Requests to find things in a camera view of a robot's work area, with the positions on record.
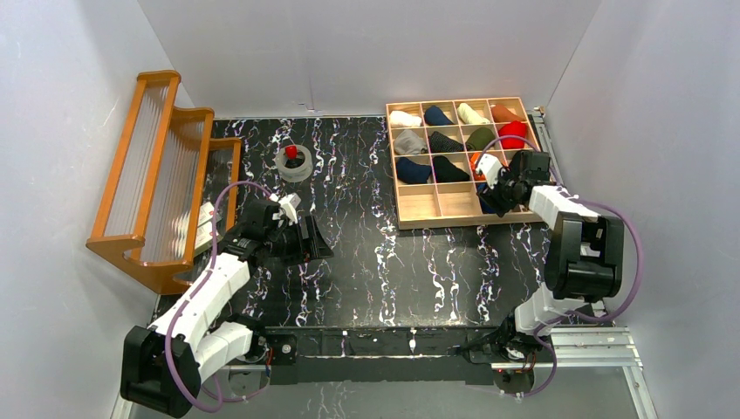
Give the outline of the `orange underwear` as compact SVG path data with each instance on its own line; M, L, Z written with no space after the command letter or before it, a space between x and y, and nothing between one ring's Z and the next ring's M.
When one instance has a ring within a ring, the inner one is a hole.
M469 157L471 173L477 182L486 182L496 158L489 154L474 153Z

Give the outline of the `blue underwear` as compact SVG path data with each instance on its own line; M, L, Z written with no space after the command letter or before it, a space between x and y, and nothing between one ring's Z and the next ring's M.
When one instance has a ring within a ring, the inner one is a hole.
M481 182L476 185L476 195L478 196L484 214L497 213L498 207L494 190L487 183Z

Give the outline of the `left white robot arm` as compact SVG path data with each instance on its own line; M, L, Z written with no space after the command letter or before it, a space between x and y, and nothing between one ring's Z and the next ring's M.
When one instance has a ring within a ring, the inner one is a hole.
M123 343L120 395L173 418L193 407L213 412L197 397L222 367L248 354L257 325L241 315L217 320L237 291L265 262L306 264L333 255L314 216L301 216L295 194L250 203L245 216L216 242L209 266L165 313L149 326L134 326Z

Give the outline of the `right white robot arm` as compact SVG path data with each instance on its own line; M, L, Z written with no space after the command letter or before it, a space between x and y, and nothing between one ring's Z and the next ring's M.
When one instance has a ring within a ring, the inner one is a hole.
M624 223L578 203L550 173L545 152L520 150L507 165L489 154L474 162L485 187L477 194L497 216L524 207L551 234L543 284L513 312L518 333L534 335L555 319L615 296L621 287Z

